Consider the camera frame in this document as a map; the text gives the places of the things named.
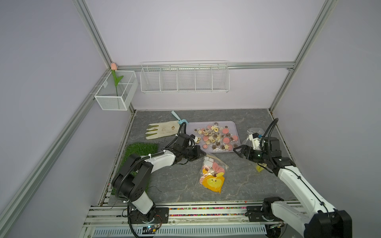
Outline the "ziploc bag with yellow toy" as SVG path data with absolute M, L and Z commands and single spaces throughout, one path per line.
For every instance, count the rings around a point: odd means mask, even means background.
M 199 172 L 198 183 L 213 192 L 221 193 L 228 169 L 229 166 L 222 160 L 206 154 Z

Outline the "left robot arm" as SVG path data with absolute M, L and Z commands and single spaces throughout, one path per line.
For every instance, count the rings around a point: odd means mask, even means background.
M 138 212 L 145 221 L 156 215 L 155 203 L 148 197 L 146 187 L 151 174 L 159 169 L 197 160 L 206 155 L 196 144 L 195 136 L 186 134 L 187 124 L 180 124 L 176 138 L 161 152 L 139 156 L 131 154 L 112 180 L 115 197 L 127 202 L 129 208 Z

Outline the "clear ziploc bag of cookies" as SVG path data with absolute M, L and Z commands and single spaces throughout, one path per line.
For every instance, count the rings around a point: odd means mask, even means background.
M 247 145 L 247 146 L 250 146 L 250 147 L 252 147 L 251 145 L 249 145 L 249 143 L 250 143 L 250 141 L 249 141 L 249 135 L 250 134 L 259 133 L 259 134 L 262 135 L 262 137 L 264 135 L 264 131 L 261 128 L 250 128 L 250 129 L 248 129 L 247 133 L 248 133 L 248 137 L 247 137 L 246 140 L 244 140 L 242 145 Z M 256 170 L 260 173 L 261 171 L 263 171 L 265 169 L 266 166 L 267 166 L 267 164 L 264 163 L 264 162 L 263 163 L 257 163 Z

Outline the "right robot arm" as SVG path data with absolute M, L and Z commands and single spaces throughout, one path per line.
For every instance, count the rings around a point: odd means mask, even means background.
M 274 119 L 262 136 L 254 133 L 249 144 L 233 149 L 241 158 L 274 174 L 292 191 L 305 209 L 302 214 L 280 197 L 268 197 L 261 208 L 265 220 L 280 219 L 305 238 L 351 238 L 352 218 L 336 209 L 303 177 L 289 157 L 283 157 L 279 139 L 272 136 L 279 119 Z

